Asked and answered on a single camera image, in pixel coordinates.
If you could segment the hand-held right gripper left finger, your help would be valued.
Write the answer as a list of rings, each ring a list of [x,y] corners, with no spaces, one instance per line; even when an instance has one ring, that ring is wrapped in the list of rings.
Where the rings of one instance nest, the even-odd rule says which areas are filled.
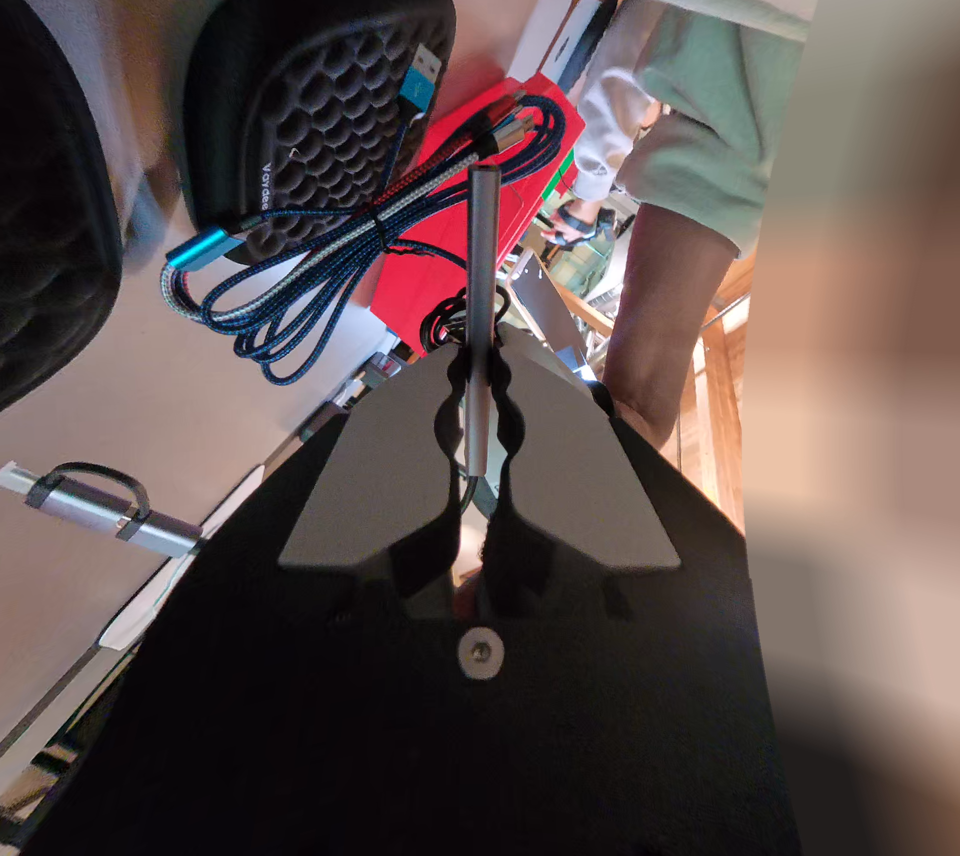
[[[460,546],[459,399],[442,346],[348,416],[278,557],[288,570],[389,579],[412,598],[448,577]]]

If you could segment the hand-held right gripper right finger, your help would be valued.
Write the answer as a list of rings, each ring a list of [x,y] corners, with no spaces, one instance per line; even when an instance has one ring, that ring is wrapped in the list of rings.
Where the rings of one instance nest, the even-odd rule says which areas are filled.
[[[567,580],[678,572],[681,556],[588,383],[510,324],[489,365],[492,597],[541,602]]]

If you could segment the grey usb hub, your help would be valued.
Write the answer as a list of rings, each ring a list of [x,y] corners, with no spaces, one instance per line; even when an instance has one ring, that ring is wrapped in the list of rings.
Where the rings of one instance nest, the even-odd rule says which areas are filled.
[[[469,167],[466,200],[467,258],[465,348],[468,352],[464,415],[464,465],[469,478],[487,474],[491,358],[495,349],[498,220],[501,192],[498,167]]]

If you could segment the person's left forearm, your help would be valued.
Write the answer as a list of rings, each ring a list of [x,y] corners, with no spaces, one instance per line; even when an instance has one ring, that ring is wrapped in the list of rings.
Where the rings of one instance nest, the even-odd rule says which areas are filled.
[[[618,417],[660,450],[680,412],[701,325],[739,250],[650,203],[642,203],[631,229],[603,383]]]

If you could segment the silver usb adapter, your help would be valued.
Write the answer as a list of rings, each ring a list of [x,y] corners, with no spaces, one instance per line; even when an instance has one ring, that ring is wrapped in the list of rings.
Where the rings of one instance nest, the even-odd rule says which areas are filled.
[[[91,486],[78,479],[80,474],[111,480],[124,488],[126,495]],[[155,510],[138,481],[108,467],[71,464],[38,476],[9,462],[2,467],[1,486],[22,496],[27,507],[42,514],[166,558],[194,554],[201,545],[200,526]]]

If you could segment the silver laptop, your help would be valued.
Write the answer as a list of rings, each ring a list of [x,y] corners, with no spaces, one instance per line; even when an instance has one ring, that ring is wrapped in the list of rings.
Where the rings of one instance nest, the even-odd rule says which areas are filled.
[[[510,298],[534,334],[582,380],[596,380],[584,337],[536,252],[522,250],[506,276]]]

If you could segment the wooden furniture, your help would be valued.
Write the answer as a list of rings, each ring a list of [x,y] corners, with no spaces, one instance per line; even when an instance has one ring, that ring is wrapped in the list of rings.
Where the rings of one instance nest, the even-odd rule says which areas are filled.
[[[694,346],[678,417],[661,454],[744,530],[742,400],[754,254],[736,261]]]

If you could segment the red box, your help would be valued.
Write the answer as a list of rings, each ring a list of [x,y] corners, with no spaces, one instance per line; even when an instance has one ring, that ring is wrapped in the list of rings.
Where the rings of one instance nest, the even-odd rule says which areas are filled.
[[[547,191],[559,186],[559,174],[568,178],[574,175],[572,148],[584,123],[558,84],[542,73],[522,83],[512,78],[498,82],[446,115],[434,117],[415,158],[418,164],[425,162],[469,116],[486,104],[519,89],[557,102],[565,116],[566,129],[558,155],[552,162],[534,175],[502,189],[498,237],[500,261],[506,258],[531,226],[534,216],[547,199]],[[405,231],[403,235],[466,257],[466,204],[459,203]],[[440,257],[390,255],[384,261],[369,308],[394,335],[414,353],[422,356],[425,353],[419,334],[423,318],[443,299],[454,296],[466,284],[466,278],[465,270]]]

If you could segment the black foam-lined case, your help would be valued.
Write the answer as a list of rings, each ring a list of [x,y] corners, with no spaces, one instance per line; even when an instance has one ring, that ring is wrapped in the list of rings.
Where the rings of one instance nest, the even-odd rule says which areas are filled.
[[[194,226],[279,211],[226,255],[249,266],[342,224],[377,193],[418,47],[439,87],[455,30],[453,0],[222,0],[181,104]]]

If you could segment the green shirt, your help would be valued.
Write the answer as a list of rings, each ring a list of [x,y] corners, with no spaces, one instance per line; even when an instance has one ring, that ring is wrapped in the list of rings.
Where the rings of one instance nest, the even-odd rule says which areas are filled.
[[[640,54],[641,89],[671,111],[635,143],[618,178],[637,201],[728,239],[759,241],[803,45],[669,6]]]

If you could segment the white box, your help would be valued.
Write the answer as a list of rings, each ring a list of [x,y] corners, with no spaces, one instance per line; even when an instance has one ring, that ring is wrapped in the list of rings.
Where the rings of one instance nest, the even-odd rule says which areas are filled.
[[[526,82],[541,74],[570,94],[618,4],[619,0],[536,0],[506,76]]]

